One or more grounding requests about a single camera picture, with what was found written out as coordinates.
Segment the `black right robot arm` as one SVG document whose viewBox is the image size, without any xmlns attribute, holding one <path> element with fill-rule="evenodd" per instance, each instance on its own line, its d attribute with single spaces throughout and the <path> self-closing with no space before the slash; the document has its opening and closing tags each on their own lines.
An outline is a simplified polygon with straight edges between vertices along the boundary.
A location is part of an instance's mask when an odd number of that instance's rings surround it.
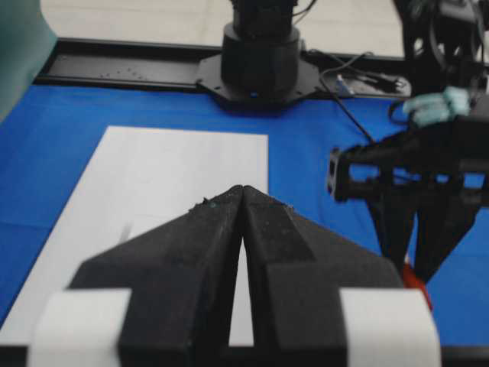
<svg viewBox="0 0 489 367">
<path fill-rule="evenodd" d="M 488 205 L 486 1 L 398 1 L 412 88 L 403 130 L 334 149 L 327 189 L 366 202 L 381 253 L 404 283 L 427 283 Z"/>
</svg>

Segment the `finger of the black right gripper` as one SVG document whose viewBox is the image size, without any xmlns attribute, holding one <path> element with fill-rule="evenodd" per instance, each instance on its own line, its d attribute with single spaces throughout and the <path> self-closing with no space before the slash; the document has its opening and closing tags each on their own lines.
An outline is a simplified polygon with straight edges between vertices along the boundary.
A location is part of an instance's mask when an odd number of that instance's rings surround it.
<svg viewBox="0 0 489 367">
<path fill-rule="evenodd" d="M 417 211 L 415 273 L 425 283 L 470 231 L 478 207 L 463 202 L 423 205 Z"/>
<path fill-rule="evenodd" d="M 413 231 L 416 203 L 406 198 L 367 201 L 381 254 L 402 268 Z"/>
</svg>

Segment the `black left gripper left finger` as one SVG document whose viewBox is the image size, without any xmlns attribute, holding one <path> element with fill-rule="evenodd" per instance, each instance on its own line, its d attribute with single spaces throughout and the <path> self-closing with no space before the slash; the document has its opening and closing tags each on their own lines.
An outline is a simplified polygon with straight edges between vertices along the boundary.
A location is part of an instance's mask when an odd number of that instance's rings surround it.
<svg viewBox="0 0 489 367">
<path fill-rule="evenodd" d="M 230 333 L 244 189 L 85 260 L 53 294 L 31 366 L 216 366 Z"/>
</svg>

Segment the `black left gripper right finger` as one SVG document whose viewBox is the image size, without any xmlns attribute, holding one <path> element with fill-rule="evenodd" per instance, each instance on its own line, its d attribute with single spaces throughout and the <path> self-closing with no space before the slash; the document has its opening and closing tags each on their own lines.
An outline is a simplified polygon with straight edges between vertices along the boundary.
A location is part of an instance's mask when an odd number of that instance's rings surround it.
<svg viewBox="0 0 489 367">
<path fill-rule="evenodd" d="M 393 264 L 244 188 L 255 347 L 271 366 L 439 366 L 421 291 Z"/>
</svg>

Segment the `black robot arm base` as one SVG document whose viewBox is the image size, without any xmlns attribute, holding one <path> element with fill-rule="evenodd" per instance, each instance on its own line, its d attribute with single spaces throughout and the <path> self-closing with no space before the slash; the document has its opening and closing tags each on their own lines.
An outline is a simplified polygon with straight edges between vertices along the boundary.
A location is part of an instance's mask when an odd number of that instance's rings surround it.
<svg viewBox="0 0 489 367">
<path fill-rule="evenodd" d="M 233 1 L 222 51 L 199 62 L 196 85 L 221 103 L 281 108 L 319 89 L 319 70 L 302 56 L 296 1 Z"/>
</svg>

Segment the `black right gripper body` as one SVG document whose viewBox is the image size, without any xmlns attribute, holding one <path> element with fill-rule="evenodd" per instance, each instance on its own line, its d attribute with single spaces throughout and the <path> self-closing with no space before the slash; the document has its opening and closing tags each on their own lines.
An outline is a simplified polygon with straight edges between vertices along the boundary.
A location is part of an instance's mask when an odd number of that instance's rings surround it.
<svg viewBox="0 0 489 367">
<path fill-rule="evenodd" d="M 344 151 L 335 148 L 326 189 L 339 202 L 377 199 L 391 191 L 422 200 L 444 193 L 486 207 L 488 185 L 466 186 L 467 174 L 488 175 L 488 119 L 483 116 L 409 129 Z"/>
</svg>

